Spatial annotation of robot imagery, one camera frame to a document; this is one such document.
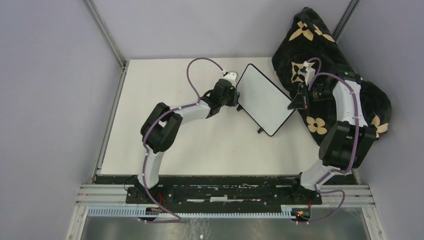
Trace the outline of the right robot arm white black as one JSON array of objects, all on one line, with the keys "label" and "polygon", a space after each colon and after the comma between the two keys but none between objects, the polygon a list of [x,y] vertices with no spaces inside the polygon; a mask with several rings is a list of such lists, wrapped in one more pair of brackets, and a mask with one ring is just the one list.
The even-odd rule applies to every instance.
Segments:
[{"label": "right robot arm white black", "polygon": [[347,175],[358,168],[376,140],[376,131],[368,126],[363,115],[359,74],[343,70],[315,73],[305,67],[299,74],[305,82],[299,83],[288,109],[309,110],[313,100],[334,100],[336,121],[319,146],[318,160],[298,175],[297,185],[288,191],[290,200],[296,204],[318,192],[333,176]]}]

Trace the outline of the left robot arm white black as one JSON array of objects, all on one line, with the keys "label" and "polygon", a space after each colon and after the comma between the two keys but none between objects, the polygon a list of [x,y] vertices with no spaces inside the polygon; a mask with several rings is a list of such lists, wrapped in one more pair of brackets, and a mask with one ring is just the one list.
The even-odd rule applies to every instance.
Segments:
[{"label": "left robot arm white black", "polygon": [[155,106],[140,129],[145,154],[134,186],[143,202],[149,204],[156,200],[158,191],[155,186],[159,183],[162,160],[175,142],[180,127],[211,118],[222,107],[235,107],[239,97],[235,81],[221,78],[197,102],[174,108],[163,102]]}]

